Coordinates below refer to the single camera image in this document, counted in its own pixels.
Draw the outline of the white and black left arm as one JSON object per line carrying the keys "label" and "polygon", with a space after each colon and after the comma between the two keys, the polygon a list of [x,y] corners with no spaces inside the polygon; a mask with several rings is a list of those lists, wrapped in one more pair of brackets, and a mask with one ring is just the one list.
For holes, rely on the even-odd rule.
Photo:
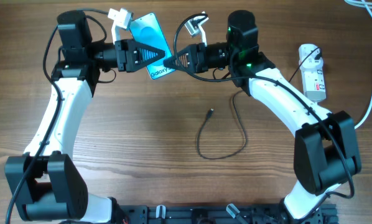
{"label": "white and black left arm", "polygon": [[130,11],[110,9],[106,14],[113,21],[112,42],[93,40],[88,8],[57,17],[53,31],[62,44],[53,70],[45,75],[52,87],[47,109],[23,154],[9,157],[4,167],[12,193],[7,210],[17,210],[26,222],[129,222],[116,199],[89,193],[72,161],[73,147],[101,73],[136,72],[162,59],[165,53],[120,37],[120,30],[131,25]]}

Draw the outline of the blue Galaxy smartphone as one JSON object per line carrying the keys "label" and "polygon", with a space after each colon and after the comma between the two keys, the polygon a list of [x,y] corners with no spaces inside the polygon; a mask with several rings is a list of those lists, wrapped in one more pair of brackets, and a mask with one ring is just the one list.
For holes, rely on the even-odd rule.
{"label": "blue Galaxy smartphone", "polygon": [[174,72],[164,66],[164,60],[172,56],[169,45],[160,27],[156,15],[151,12],[131,22],[130,31],[137,42],[150,45],[165,52],[164,58],[147,66],[147,71],[153,80]]}

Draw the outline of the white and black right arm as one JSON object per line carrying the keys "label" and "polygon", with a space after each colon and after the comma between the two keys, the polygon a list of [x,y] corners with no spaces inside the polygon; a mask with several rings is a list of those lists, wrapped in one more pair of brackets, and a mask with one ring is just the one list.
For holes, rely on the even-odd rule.
{"label": "white and black right arm", "polygon": [[332,113],[292,86],[259,50],[258,27],[251,11],[228,16],[226,41],[191,44],[164,60],[167,68],[201,79],[211,68],[227,68],[227,80],[266,105],[294,136],[294,172],[297,182],[279,203],[278,223],[325,221],[323,203],[361,171],[355,125],[344,111]]}

